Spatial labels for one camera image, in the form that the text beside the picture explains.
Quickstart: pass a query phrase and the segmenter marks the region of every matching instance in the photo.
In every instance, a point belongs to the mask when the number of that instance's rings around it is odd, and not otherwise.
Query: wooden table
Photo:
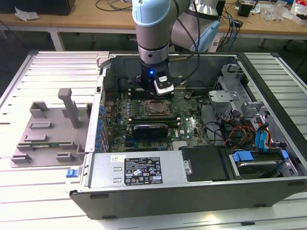
[[[234,0],[226,0],[226,8],[235,19],[243,21],[238,36],[252,38],[279,38],[279,39],[307,39],[307,26],[298,25],[295,22],[284,19],[283,22],[266,22],[260,14],[250,14],[248,18],[239,17],[237,11],[231,9],[229,3]],[[64,50],[59,32],[80,33],[115,33],[134,34],[134,21],[129,11],[102,11],[95,7],[96,0],[76,0],[72,12],[68,16],[43,15],[40,19],[24,22],[14,14],[0,14],[0,19],[12,30],[23,31],[46,31],[51,34],[57,51]],[[99,7],[110,9],[106,0],[99,3]],[[0,30],[6,28],[0,24]],[[228,31],[228,22],[221,20],[218,41]]]

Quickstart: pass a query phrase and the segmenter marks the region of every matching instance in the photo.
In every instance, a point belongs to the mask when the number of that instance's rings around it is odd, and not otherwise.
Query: metal slatted table
[[[39,52],[29,55],[17,72],[7,91],[0,100],[0,229],[64,229],[91,230],[112,229],[215,229],[240,230],[258,229],[300,229],[307,226],[307,193],[293,195],[273,207],[221,210],[212,212],[165,215],[156,217],[122,218],[117,220],[90,220],[69,198],[70,183],[78,183],[79,178],[65,177],[70,166],[10,168],[10,156],[15,151],[25,125],[29,119],[29,107],[33,100],[44,100],[48,107],[63,107],[57,98],[61,87],[72,88],[72,98],[78,107],[93,101],[94,86],[99,69],[96,67],[97,52]],[[270,60],[272,74],[262,74],[271,89],[281,97],[287,94],[304,101],[301,87],[293,84],[290,70],[278,68],[277,60],[269,54],[247,54],[254,65],[260,60]],[[277,75],[283,72],[283,80],[274,84]],[[305,107],[285,107],[292,119],[306,117]],[[296,123],[301,131],[304,125]],[[255,225],[242,226],[242,222]]]
[[[273,57],[270,53],[246,53],[246,55],[297,128],[307,139],[306,85],[280,57]],[[249,84],[249,87],[256,99],[260,100],[254,87],[251,84]]]

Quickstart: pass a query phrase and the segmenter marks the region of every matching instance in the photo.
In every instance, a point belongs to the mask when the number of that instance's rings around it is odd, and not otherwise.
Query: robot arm
[[[183,31],[181,25],[177,25],[175,21],[183,12],[188,11],[192,2],[190,0],[132,0],[132,16],[136,23],[142,68],[142,73],[136,77],[135,81],[145,90],[158,95],[174,90],[176,85],[173,84],[168,70],[169,40],[173,37],[172,34],[179,35]],[[195,15],[191,17],[194,19],[192,23],[189,22],[189,17],[187,18],[188,20],[183,23],[192,24],[198,28],[197,23],[195,24]],[[181,37],[185,42],[181,43],[181,40],[176,38],[173,39],[176,41],[175,44],[189,46],[185,37]]]

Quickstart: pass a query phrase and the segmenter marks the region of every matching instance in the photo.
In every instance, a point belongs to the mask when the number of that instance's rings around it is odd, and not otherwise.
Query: warning label
[[[125,158],[125,185],[162,184],[160,157]]]

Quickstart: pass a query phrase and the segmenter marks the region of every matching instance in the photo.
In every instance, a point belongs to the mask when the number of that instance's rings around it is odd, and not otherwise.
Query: motherboard
[[[185,89],[153,99],[142,91],[106,91],[101,102],[96,152],[178,150],[209,143],[200,120],[199,97]]]

